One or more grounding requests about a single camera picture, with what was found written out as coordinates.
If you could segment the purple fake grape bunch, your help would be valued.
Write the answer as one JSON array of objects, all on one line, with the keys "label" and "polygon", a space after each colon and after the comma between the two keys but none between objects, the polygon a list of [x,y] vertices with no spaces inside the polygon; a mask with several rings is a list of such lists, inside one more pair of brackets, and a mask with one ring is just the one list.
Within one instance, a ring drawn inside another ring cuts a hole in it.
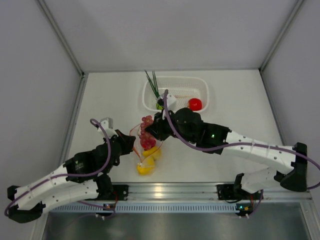
[{"label": "purple fake grape bunch", "polygon": [[142,123],[140,124],[139,139],[141,147],[146,151],[150,150],[156,145],[156,139],[146,131],[146,128],[153,124],[153,117],[147,115],[142,117]]}]

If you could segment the clear zip bag orange seal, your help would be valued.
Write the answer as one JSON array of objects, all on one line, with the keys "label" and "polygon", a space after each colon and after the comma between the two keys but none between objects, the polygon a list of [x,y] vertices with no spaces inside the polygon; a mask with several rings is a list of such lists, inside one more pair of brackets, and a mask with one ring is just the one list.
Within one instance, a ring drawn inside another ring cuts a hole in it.
[{"label": "clear zip bag orange seal", "polygon": [[141,122],[132,128],[129,135],[135,137],[133,152],[137,155],[136,170],[140,176],[148,176],[156,170],[157,161],[162,158],[163,142],[149,137],[146,138],[142,134],[141,126],[143,124]]}]

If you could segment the yellow fake lemon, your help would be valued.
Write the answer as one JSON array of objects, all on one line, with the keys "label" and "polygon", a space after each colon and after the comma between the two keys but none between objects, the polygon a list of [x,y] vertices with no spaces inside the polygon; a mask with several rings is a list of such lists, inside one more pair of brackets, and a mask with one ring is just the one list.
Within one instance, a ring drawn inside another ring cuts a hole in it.
[{"label": "yellow fake lemon", "polygon": [[158,160],[162,157],[162,151],[159,146],[154,146],[150,148],[149,150],[145,150],[143,153],[143,160],[146,160],[149,157],[154,158],[155,160]]}]

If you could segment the yellow fake bell pepper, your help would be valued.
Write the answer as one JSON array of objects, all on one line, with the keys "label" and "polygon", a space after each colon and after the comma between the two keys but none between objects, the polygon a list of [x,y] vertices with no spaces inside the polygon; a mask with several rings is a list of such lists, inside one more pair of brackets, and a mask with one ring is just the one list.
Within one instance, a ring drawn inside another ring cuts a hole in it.
[{"label": "yellow fake bell pepper", "polygon": [[137,172],[141,176],[150,175],[156,168],[155,159],[152,156],[147,157],[143,162],[137,164]]}]

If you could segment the green fake scallion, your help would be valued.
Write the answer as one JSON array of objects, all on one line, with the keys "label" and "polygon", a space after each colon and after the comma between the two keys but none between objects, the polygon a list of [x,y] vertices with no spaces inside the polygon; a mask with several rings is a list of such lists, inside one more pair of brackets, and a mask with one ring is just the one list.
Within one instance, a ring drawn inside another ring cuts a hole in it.
[{"label": "green fake scallion", "polygon": [[161,95],[159,93],[159,88],[158,88],[158,82],[157,82],[157,77],[155,71],[152,71],[152,77],[150,77],[149,73],[145,70],[144,71],[146,74],[146,78],[148,80],[148,83],[150,85],[150,88],[157,100],[161,99]]}]

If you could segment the red fake apple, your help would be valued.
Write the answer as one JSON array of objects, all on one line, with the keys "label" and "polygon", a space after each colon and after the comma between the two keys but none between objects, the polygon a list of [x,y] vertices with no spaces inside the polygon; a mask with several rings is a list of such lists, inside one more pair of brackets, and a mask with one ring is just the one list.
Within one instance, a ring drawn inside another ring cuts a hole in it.
[{"label": "red fake apple", "polygon": [[192,111],[200,111],[203,108],[203,103],[199,98],[191,98],[188,100],[188,108]]}]

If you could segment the green fake watermelon ball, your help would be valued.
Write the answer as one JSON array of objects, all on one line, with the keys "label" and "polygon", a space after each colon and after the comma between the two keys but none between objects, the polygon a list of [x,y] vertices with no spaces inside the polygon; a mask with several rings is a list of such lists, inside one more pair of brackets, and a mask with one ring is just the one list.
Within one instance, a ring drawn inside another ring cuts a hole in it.
[{"label": "green fake watermelon ball", "polygon": [[163,110],[164,109],[164,102],[162,99],[159,99],[156,103],[156,109],[157,110]]}]

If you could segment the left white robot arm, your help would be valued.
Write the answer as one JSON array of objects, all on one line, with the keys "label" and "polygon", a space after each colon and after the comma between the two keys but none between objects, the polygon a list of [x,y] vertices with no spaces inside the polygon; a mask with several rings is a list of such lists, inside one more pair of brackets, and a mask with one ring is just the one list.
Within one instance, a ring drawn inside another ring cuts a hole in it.
[{"label": "left white robot arm", "polygon": [[47,176],[25,186],[7,188],[10,204],[4,215],[23,224],[38,219],[59,206],[85,200],[113,200],[114,187],[109,173],[120,157],[133,151],[135,136],[119,130],[103,144],[79,152]]}]

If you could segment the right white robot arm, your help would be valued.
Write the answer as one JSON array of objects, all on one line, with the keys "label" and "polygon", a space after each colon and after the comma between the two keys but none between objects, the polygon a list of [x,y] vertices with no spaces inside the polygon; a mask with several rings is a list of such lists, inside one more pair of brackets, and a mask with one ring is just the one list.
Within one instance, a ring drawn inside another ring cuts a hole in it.
[{"label": "right white robot arm", "polygon": [[307,191],[307,145],[304,143],[277,146],[254,140],[226,126],[204,122],[199,113],[188,108],[156,113],[153,123],[145,130],[159,141],[173,137],[197,151],[265,165],[265,169],[236,176],[233,192],[240,199],[279,186],[292,192]]}]

